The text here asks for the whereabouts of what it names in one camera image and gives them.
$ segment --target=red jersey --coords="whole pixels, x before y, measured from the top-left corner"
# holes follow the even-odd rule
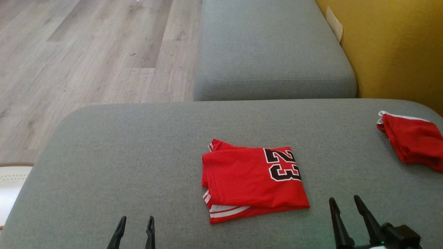
[[[210,223],[309,208],[290,147],[247,148],[214,139],[203,155]]]

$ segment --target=folded red shorts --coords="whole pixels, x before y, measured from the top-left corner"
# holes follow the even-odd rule
[[[437,126],[425,119],[380,111],[377,127],[386,132],[404,163],[422,163],[443,172],[443,137]]]
[[[309,208],[290,147],[247,148],[214,139],[203,155],[210,223]]]

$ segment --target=white stripe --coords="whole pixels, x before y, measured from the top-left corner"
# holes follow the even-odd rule
[[[401,117],[401,118],[404,118],[404,119],[421,120],[421,121],[429,122],[429,121],[426,120],[426,119],[418,118],[418,117],[410,117],[410,116],[395,115],[395,114],[390,114],[390,113],[385,112],[385,111],[379,111],[379,112],[378,112],[378,115],[379,115],[379,116],[383,116],[384,114],[388,114],[388,115],[393,116],[393,117]],[[382,125],[382,124],[383,124],[383,120],[379,119],[379,120],[377,121],[377,124],[378,124],[378,125]]]
[[[206,193],[203,195],[203,199],[205,198],[205,196],[209,194],[209,189],[206,191]]]
[[[220,212],[220,211],[225,211],[225,210],[229,210],[229,209],[233,209],[235,207],[239,207],[239,206],[222,206],[222,205],[212,205],[211,209],[209,210],[210,213],[212,212]]]
[[[238,214],[240,212],[245,211],[246,209],[248,209],[249,206],[241,206],[237,209],[231,210],[231,211],[226,211],[226,212],[221,212],[221,213],[214,213],[214,214],[209,214],[209,216],[211,218],[221,218],[221,217],[226,217],[226,216],[231,216],[234,214]]]
[[[206,198],[205,198],[205,202],[208,203],[209,200],[211,200],[211,194],[208,194],[208,196],[206,196]]]

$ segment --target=sofa seat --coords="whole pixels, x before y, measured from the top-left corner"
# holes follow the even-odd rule
[[[356,97],[314,0],[203,0],[194,100]]]
[[[155,217],[158,248],[333,248],[335,197],[357,245],[369,236],[360,195],[382,224],[407,224],[441,248],[443,174],[399,161],[377,113],[443,119],[409,101],[311,99],[97,105],[70,114],[32,169],[0,248],[106,248],[120,217],[122,248],[144,248]],[[311,208],[209,224],[200,186],[213,138],[249,147],[290,146]]]

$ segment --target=wooden floor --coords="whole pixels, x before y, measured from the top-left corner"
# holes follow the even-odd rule
[[[0,163],[87,105],[191,101],[201,0],[0,0]]]

